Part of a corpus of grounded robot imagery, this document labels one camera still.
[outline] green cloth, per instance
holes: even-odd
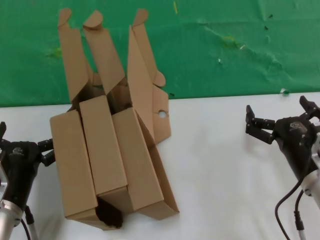
[[[319,0],[1,0],[0,107],[69,103],[57,31],[65,7],[74,28],[102,12],[125,69],[128,27],[148,9],[172,99],[320,91]]]

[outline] cardboard box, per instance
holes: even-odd
[[[83,53],[79,30],[68,25],[70,15],[61,10],[58,29],[74,107],[50,120],[65,217],[110,230],[119,227],[117,209],[159,220],[178,213],[156,147],[171,130],[168,95],[157,87],[165,78],[144,27],[148,13],[139,10],[129,29],[128,85],[101,13],[83,25],[98,73]],[[94,87],[99,81],[104,91]]]
[[[134,108],[112,116],[134,211],[158,220],[179,212],[155,142]]]
[[[133,208],[116,132],[105,95],[80,103],[95,194],[123,213]]]
[[[50,119],[50,126],[64,216],[103,230],[121,227],[119,216],[113,215],[114,210],[108,206],[106,208],[110,210],[110,215],[98,217],[99,204],[79,113],[72,110],[54,116]]]

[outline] cardboard flap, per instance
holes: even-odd
[[[171,136],[169,118],[169,97],[153,85],[153,130],[154,141],[158,144]]]
[[[149,154],[161,187],[164,200],[143,207],[139,209],[138,212],[148,217],[162,220],[179,213],[179,209],[174,194],[171,190],[158,149],[155,145],[149,148]]]
[[[84,34],[89,44],[105,94],[108,94],[124,77],[125,71],[109,31],[103,28],[103,17],[97,10],[84,23]]]
[[[164,165],[162,163],[161,157],[159,155],[157,147],[154,145],[150,147],[149,154],[152,160],[152,164],[156,173],[156,176],[159,180],[161,191],[164,197],[164,202],[172,208],[176,213],[179,212],[174,194],[172,192]]]
[[[80,116],[72,110],[50,119],[64,215],[98,205]]]
[[[135,110],[130,107],[112,116],[128,181],[133,210],[163,201]]]
[[[165,76],[161,72],[157,71],[153,84],[158,87],[163,87],[164,85],[166,85]]]
[[[145,21],[148,19],[148,17],[149,17],[148,10],[145,9],[145,8],[139,8],[136,11],[135,18],[134,18],[132,26],[135,27],[135,26],[138,26],[140,24],[144,24]]]
[[[83,27],[88,29],[101,29],[104,16],[98,10],[95,10],[91,16],[84,22]]]
[[[132,105],[154,138],[153,84],[131,27],[127,74]]]
[[[69,98],[72,102],[83,88],[90,87],[87,83],[92,76],[92,70],[90,70],[91,66],[86,60],[80,30],[70,28],[67,24],[70,15],[71,10],[69,8],[60,11],[58,33]]]
[[[71,14],[72,14],[72,11],[70,8],[63,8],[60,10],[59,19],[58,19],[58,28],[68,23],[68,20],[71,17]]]
[[[157,68],[154,53],[151,48],[149,37],[146,31],[146,27],[144,24],[144,22],[148,18],[148,15],[149,14],[146,9],[138,9],[132,25],[132,29],[133,29],[136,41],[138,43],[138,46],[140,48],[144,63],[149,72],[151,82],[153,84],[156,84],[159,87],[162,87],[166,84],[166,81],[165,81],[165,78],[161,80],[156,78],[158,68]]]

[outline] hole in cardboard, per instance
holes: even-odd
[[[167,116],[167,113],[165,111],[163,111],[163,110],[160,110],[158,112],[158,115],[159,115],[160,118],[164,119]]]

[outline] cable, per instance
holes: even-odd
[[[279,224],[279,226],[280,226],[280,228],[281,228],[281,230],[282,230],[282,232],[283,232],[283,234],[284,234],[284,236],[285,236],[285,238],[286,238],[287,240],[290,240],[290,238],[289,238],[286,230],[284,229],[284,226],[282,226],[282,223],[281,223],[280,218],[279,218],[278,210],[279,210],[280,205],[281,205],[285,200],[287,200],[287,199],[299,188],[299,186],[301,185],[302,181],[303,181],[303,178],[302,178],[302,180],[300,179],[300,180],[296,183],[296,185],[291,189],[291,191],[288,192],[288,193],[277,203],[277,205],[275,206],[275,209],[274,209],[274,214],[275,214],[276,221],[278,222],[278,224]]]
[[[294,206],[294,218],[295,218],[295,227],[296,230],[299,233],[299,237],[301,240],[305,240],[306,239],[306,235],[305,235],[305,226],[304,223],[302,222],[302,219],[300,217],[300,212],[299,212],[299,202],[302,198],[302,196],[304,195],[304,191],[301,190],[296,201],[295,201],[295,206]]]
[[[309,156],[308,158],[308,163],[306,164],[306,168],[305,168],[305,174],[303,175],[303,177],[301,177],[299,179],[299,181],[295,184],[295,186],[291,189],[291,191],[289,191],[275,206],[275,209],[274,209],[274,214],[275,214],[275,218],[276,218],[276,221],[278,222],[279,224],[279,227],[281,228],[281,231],[283,233],[283,235],[285,236],[285,238],[287,240],[290,240],[290,237],[288,236],[284,226],[282,225],[281,221],[280,221],[280,218],[279,218],[279,214],[278,214],[278,210],[279,210],[279,207],[282,203],[284,203],[285,200],[287,200],[299,187],[300,185],[302,184],[302,182],[304,181],[304,178],[305,176],[308,174],[308,170],[309,170],[309,166],[310,166],[310,162],[311,162],[311,156]]]
[[[22,223],[23,228],[25,230],[26,237],[28,238],[28,240],[31,240],[27,225],[26,225],[25,221],[22,218],[21,218],[21,223]]]
[[[299,202],[300,202],[302,196],[304,195],[304,193],[305,193],[305,192],[304,192],[303,190],[301,190],[301,192],[299,193],[298,197],[296,198],[295,206],[294,206],[294,211],[295,211],[295,212],[298,212],[298,211],[299,211]]]

